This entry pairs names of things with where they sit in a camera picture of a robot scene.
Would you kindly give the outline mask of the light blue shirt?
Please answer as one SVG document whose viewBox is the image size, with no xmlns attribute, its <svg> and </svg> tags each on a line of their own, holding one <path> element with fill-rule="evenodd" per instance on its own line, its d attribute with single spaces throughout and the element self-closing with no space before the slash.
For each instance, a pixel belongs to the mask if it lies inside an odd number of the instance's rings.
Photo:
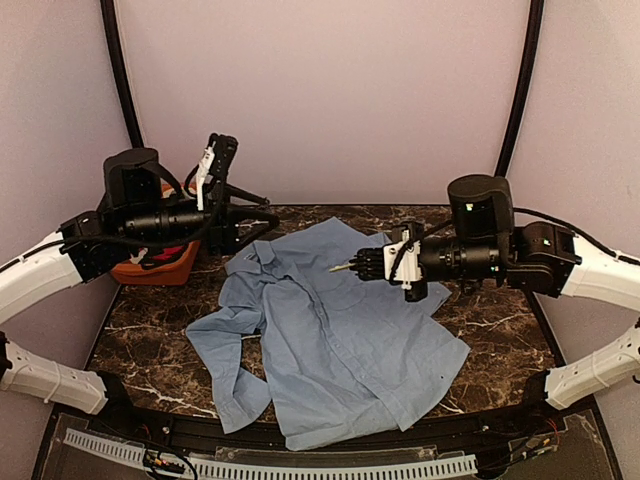
<svg viewBox="0 0 640 480">
<path fill-rule="evenodd" d="M 329 272 L 385 242 L 332 218 L 227 263 L 219 309 L 186 330 L 226 433 L 273 406 L 287 448 L 309 450 L 407 430 L 443 399 L 469 354 L 434 319 L 448 289 L 408 303 L 385 281 Z"/>
</svg>

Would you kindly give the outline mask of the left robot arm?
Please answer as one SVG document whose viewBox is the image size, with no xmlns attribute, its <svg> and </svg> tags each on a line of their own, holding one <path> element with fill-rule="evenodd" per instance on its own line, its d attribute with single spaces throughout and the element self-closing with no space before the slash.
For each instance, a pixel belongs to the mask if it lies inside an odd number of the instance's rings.
<svg viewBox="0 0 640 480">
<path fill-rule="evenodd" d="M 233 254 L 274 230 L 268 200 L 228 182 L 238 141 L 210 135 L 202 159 L 180 183 L 153 148 L 132 148 L 103 163 L 99 206 L 64 223 L 1 267 L 1 319 L 8 321 L 61 291 L 87 284 L 142 249 L 160 253 L 202 241 Z M 102 417 L 120 436 L 141 427 L 120 379 L 78 370 L 1 339 L 1 388 Z"/>
</svg>

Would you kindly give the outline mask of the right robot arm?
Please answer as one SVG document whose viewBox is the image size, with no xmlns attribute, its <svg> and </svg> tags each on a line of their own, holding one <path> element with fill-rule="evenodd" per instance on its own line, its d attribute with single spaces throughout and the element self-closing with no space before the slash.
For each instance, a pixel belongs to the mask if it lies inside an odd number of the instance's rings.
<svg viewBox="0 0 640 480">
<path fill-rule="evenodd" d="M 572 362 L 535 373 L 526 381 L 523 402 L 510 413 L 521 434 L 534 432 L 549 406 L 564 410 L 578 401 L 639 378 L 639 260 L 611 249 L 578 227 L 548 214 L 524 209 L 533 222 L 515 223 L 520 212 L 506 178 L 470 174 L 447 187 L 451 216 L 426 227 L 395 226 L 382 247 L 359 250 L 346 264 L 362 281 L 399 286 L 408 302 L 427 295 L 430 282 L 478 288 L 485 280 L 527 294 L 582 303 L 587 330 L 595 316 L 620 313 L 592 351 Z"/>
</svg>

